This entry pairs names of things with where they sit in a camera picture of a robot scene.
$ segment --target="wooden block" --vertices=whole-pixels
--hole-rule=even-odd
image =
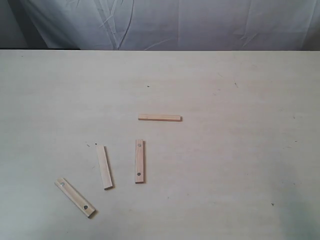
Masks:
[[[145,121],[169,121],[169,122],[181,122],[180,115],[153,115],[153,114],[139,114],[139,120]]]
[[[54,184],[89,218],[96,209],[75,190],[64,178],[58,178]]]
[[[106,147],[103,145],[96,146],[96,153],[98,155],[101,177],[102,177],[102,184],[104,190],[110,189],[113,187],[113,183],[111,180],[108,160],[107,160],[107,150]]]
[[[143,184],[145,182],[145,146],[142,139],[135,140],[135,183]]]

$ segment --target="white tabletop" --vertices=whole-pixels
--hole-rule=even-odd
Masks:
[[[0,50],[0,238],[318,240],[319,143],[319,52]]]

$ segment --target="light wood piece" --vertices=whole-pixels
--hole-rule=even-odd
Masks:
[[[156,115],[156,114],[139,114],[139,120],[144,121],[168,121],[168,122],[181,122],[180,115]]]
[[[142,139],[135,140],[135,183],[143,184],[145,182],[145,145]]]
[[[96,209],[75,190],[63,177],[58,178],[54,184],[83,212],[88,218]]]
[[[110,169],[107,160],[107,149],[103,145],[96,146],[96,153],[99,160],[103,189],[108,190],[113,187]]]

